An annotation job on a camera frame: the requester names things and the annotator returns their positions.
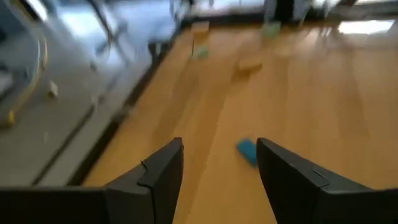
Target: wooden block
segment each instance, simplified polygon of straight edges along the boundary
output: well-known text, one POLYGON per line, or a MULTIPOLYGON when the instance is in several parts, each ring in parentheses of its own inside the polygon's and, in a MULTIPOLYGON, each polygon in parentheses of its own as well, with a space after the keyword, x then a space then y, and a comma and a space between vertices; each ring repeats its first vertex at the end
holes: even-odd
POLYGON ((260 70, 262 68, 262 58, 258 57, 248 57, 241 59, 238 62, 238 71, 242 73, 252 73, 260 70))
POLYGON ((209 22, 198 22, 192 25, 191 33, 195 41, 202 41, 207 38, 209 22))

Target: wooden floor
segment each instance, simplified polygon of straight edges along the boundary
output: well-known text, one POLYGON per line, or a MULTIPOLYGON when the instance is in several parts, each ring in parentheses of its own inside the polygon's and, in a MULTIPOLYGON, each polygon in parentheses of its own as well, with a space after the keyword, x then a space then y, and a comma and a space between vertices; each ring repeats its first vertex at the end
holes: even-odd
POLYGON ((265 137, 375 189, 398 187, 398 32, 341 35, 336 27, 212 29, 209 57, 176 41, 85 185, 103 185, 173 137, 183 138, 182 223, 275 223, 261 184, 235 149, 265 137), (240 58, 263 67, 238 77, 240 58))

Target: blue block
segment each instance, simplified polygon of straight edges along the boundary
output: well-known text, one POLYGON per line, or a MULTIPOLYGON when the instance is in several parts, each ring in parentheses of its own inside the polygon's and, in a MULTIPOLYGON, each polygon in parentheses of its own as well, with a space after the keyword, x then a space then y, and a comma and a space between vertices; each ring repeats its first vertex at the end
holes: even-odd
POLYGON ((245 138, 238 142, 236 147, 250 165, 254 167, 257 166, 256 144, 254 144, 250 139, 245 138))

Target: green block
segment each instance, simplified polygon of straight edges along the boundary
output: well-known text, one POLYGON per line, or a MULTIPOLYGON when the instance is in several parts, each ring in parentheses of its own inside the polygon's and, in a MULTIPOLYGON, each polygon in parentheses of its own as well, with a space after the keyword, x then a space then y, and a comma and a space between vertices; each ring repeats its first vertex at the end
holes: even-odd
POLYGON ((261 35, 267 38, 274 38, 280 32, 280 22, 270 22, 261 27, 261 35))
POLYGON ((208 56, 208 49, 205 46, 197 47, 192 53, 192 58, 194 59, 203 59, 207 58, 207 56, 208 56))

